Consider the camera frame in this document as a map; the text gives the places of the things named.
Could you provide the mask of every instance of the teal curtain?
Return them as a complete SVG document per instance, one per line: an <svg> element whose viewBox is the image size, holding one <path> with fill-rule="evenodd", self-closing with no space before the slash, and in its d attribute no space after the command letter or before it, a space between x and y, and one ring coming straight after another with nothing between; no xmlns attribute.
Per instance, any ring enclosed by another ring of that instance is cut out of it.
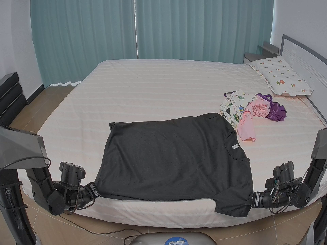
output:
<svg viewBox="0 0 327 245"><path fill-rule="evenodd" d="M83 80L107 59L137 58L134 0L31 0L44 86Z"/></svg>
<svg viewBox="0 0 327 245"><path fill-rule="evenodd" d="M140 59L243 63L270 41L273 0L135 0Z"/></svg>

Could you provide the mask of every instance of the bed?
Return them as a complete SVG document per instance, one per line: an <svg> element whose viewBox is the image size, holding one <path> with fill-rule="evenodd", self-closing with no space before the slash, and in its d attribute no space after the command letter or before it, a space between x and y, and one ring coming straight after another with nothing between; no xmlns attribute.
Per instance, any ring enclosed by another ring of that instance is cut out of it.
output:
<svg viewBox="0 0 327 245"><path fill-rule="evenodd" d="M315 91L309 98L275 95L274 100L287 110L285 121L254 117L257 140L243 142L238 138L250 158L255 191L263 191L273 168L285 161L292 160L295 176L303 176L311 161L317 131L326 125L322 115L327 116L327 109L321 102L321 93L327 92L327 60L287 36L283 36L281 55ZM246 93L272 94L265 81L245 64L157 59L104 61L63 100L38 132L52 161L51 176L53 180L60 179L59 163L68 161L86 170L82 184L94 181L112 121L168 120L218 112L224 93L239 88ZM24 170L19 171L19 178L24 192L33 197ZM325 194L327 175L312 202ZM170 228L225 227L271 215L267 209L254 208L245 218L218 214L210 199L150 202L102 197L89 209L76 213L109 222Z"/></svg>

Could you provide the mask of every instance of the white pillow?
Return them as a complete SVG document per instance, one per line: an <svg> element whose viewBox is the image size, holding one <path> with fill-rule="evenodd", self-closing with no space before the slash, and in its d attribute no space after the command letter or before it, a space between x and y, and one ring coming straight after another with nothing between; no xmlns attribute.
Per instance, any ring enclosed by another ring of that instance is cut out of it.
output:
<svg viewBox="0 0 327 245"><path fill-rule="evenodd" d="M313 91L281 56L253 61L248 65L265 79L275 94L310 95Z"/></svg>

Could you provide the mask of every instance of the pink sleeve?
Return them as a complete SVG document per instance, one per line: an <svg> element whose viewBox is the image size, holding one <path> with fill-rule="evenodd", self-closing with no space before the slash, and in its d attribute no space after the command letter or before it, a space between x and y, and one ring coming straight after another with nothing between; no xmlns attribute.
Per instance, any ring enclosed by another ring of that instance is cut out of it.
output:
<svg viewBox="0 0 327 245"><path fill-rule="evenodd" d="M266 117L269 114L270 103L258 96L258 99L251 102L244 110L237 132L242 141L247 139L256 140L252 117Z"/></svg>

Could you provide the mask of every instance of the blue sticker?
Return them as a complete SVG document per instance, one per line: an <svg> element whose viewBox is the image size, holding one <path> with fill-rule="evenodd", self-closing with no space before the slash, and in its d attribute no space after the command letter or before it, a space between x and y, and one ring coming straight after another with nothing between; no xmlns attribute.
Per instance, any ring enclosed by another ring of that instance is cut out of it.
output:
<svg viewBox="0 0 327 245"><path fill-rule="evenodd" d="M188 245L188 242L186 239L182 238L182 237L173 237L168 239L165 242L165 245Z"/></svg>

